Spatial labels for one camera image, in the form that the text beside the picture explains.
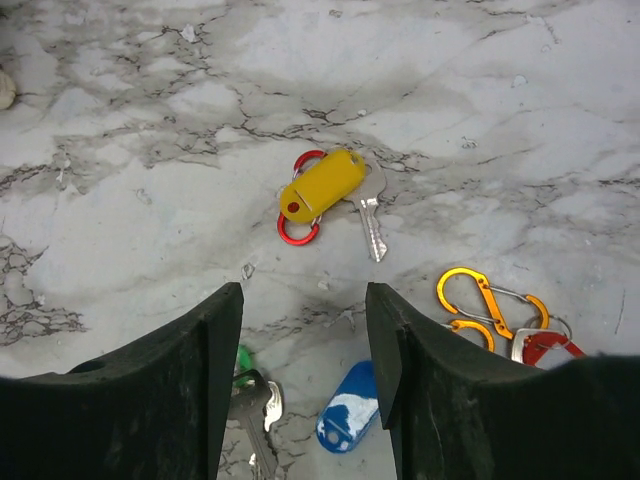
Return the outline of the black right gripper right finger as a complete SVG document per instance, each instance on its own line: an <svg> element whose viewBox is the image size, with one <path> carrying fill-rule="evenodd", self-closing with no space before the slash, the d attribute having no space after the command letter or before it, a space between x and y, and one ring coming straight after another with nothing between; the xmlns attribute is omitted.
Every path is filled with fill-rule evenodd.
<svg viewBox="0 0 640 480"><path fill-rule="evenodd" d="M639 360L552 370L490 353L371 283L379 411L401 479L635 479Z"/></svg>

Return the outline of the orange S carabiner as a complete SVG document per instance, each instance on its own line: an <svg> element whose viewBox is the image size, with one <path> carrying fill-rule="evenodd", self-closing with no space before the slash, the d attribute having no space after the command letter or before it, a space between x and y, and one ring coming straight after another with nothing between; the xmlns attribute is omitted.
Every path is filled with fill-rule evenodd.
<svg viewBox="0 0 640 480"><path fill-rule="evenodd" d="M496 344L491 331L482 323L474 320L454 319L445 324L445 327L458 335L473 335L481 341L483 348L494 353Z"/></svg>

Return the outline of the red S carabiner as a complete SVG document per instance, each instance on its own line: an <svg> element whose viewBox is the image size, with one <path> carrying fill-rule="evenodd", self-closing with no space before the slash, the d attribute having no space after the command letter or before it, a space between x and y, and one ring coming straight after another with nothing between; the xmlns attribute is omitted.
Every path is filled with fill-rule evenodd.
<svg viewBox="0 0 640 480"><path fill-rule="evenodd" d="M320 231L322 216L312 217L309 206L303 197L294 191L296 181L304 174L303 167L313 161L320 161L326 157L322 150L310 150L301 154L294 163L291 182L282 189L279 197L279 217L277 220L277 231L281 239L292 246L304 246L310 243ZM295 224L309 224L310 231L304 237L291 237L286 228L288 222Z"/></svg>

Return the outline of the green key tag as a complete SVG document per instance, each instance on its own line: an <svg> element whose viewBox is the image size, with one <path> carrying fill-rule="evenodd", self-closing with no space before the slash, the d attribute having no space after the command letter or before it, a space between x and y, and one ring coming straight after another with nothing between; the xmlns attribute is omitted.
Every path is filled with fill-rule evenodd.
<svg viewBox="0 0 640 480"><path fill-rule="evenodd" d="M244 388L247 384L253 383L253 377L246 372L253 369L253 359L251 351L240 344L237 348L236 362L234 368L233 386L237 389Z"/></svg>

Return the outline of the yellow key tag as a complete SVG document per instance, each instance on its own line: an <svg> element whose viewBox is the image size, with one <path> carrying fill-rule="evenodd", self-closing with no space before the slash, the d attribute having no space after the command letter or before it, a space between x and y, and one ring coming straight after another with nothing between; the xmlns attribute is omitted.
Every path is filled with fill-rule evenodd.
<svg viewBox="0 0 640 480"><path fill-rule="evenodd" d="M366 160L348 149L325 152L326 157L303 167L304 174L296 181L294 191L309 206L312 217L322 216L340 201L352 203L358 210L367 237L370 257L380 262L388 251L379 222L375 216L379 195L387 181L380 165ZM291 237L304 237L310 231L309 224L286 224Z"/></svg>

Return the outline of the blue key tag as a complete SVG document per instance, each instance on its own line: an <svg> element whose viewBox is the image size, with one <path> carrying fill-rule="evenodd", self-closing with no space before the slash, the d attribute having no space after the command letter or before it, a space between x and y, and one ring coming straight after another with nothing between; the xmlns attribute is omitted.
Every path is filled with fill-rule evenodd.
<svg viewBox="0 0 640 480"><path fill-rule="evenodd" d="M354 450L379 415L373 362L355 364L316 421L320 445L333 454Z"/></svg>

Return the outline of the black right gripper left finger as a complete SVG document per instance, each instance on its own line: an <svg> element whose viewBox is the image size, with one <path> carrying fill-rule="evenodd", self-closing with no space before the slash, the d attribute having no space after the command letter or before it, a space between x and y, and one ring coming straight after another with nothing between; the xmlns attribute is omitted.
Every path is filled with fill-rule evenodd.
<svg viewBox="0 0 640 480"><path fill-rule="evenodd" d="M191 311L65 374L1 382L5 479L213 479L242 324L225 284Z"/></svg>

